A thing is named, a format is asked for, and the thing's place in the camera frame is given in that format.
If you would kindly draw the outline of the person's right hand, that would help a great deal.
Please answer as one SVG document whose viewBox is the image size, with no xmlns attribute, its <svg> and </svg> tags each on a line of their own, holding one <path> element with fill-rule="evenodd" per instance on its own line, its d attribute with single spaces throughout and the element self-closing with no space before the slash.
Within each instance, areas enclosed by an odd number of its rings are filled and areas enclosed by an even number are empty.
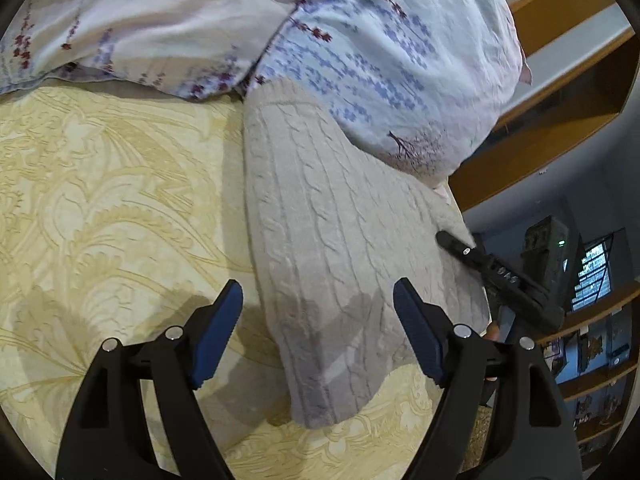
<svg viewBox="0 0 640 480">
<path fill-rule="evenodd" d="M 483 338 L 492 342 L 501 342 L 501 330 L 497 322 L 491 322 L 488 325 Z"/>
</svg>

